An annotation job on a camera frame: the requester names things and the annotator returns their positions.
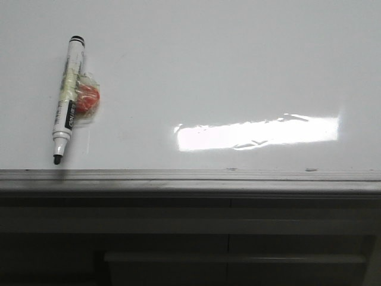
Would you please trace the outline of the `red magnet taped to marker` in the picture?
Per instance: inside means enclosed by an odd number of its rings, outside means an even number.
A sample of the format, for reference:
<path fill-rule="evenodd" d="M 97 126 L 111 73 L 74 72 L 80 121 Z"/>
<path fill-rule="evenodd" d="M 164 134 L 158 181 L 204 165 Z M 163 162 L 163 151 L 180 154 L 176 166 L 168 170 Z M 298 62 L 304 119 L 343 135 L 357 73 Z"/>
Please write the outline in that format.
<path fill-rule="evenodd" d="M 76 124 L 88 125 L 97 114 L 101 101 L 100 85 L 92 73 L 86 72 L 79 77 L 76 93 Z"/>

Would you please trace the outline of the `white black whiteboard marker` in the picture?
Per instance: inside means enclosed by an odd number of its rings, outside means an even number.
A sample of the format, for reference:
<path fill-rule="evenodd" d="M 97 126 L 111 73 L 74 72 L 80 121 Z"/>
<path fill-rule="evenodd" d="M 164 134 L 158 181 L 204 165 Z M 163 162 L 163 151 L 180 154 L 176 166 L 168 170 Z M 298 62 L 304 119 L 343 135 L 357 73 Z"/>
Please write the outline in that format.
<path fill-rule="evenodd" d="M 55 165 L 61 163 L 65 148 L 72 136 L 78 98 L 77 82 L 82 73 L 84 57 L 85 40 L 81 36 L 72 36 L 68 43 L 67 59 L 52 131 Z"/>

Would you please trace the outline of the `white whiteboard with metal frame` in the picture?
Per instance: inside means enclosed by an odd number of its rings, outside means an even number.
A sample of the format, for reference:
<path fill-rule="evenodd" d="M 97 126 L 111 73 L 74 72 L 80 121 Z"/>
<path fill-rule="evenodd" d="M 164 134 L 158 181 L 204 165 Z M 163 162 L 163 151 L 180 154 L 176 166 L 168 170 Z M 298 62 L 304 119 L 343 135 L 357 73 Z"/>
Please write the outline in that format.
<path fill-rule="evenodd" d="M 101 101 L 59 165 L 72 36 Z M 1 195 L 380 197 L 379 1 L 2 1 Z"/>

